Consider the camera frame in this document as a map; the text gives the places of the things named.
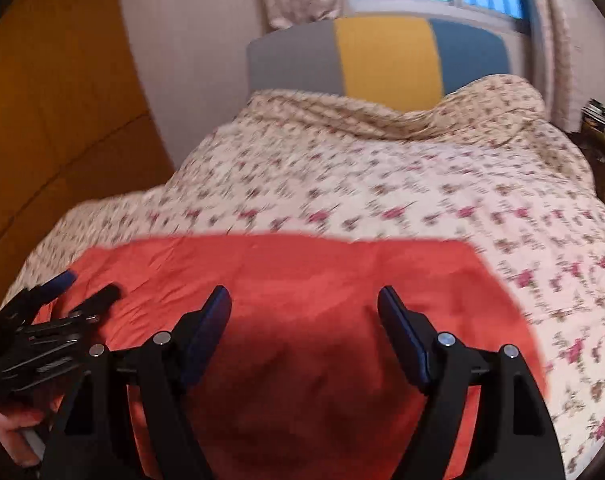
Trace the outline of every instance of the floral bedsheet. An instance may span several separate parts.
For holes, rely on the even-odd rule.
[[[489,76],[409,114],[259,92],[166,186],[67,213],[8,297],[90,246],[148,235],[466,240],[537,337],[573,479],[605,441],[605,207],[587,162],[544,114],[538,92],[515,76]]]

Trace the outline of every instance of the red cloth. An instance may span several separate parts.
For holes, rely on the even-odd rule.
[[[544,388],[517,305],[461,242],[158,238],[91,249],[73,269],[79,278],[55,303],[54,317],[108,283],[121,285],[125,297],[100,330],[113,350],[171,330],[215,285],[230,290],[231,320],[185,401],[220,480],[391,478],[424,398],[407,384],[378,320],[384,285],[468,346],[516,344]],[[43,309],[40,320],[46,318]],[[476,406],[477,393],[470,395]],[[476,406],[465,412],[449,478],[464,465]],[[138,445],[146,470],[157,476],[141,412],[138,402]]]

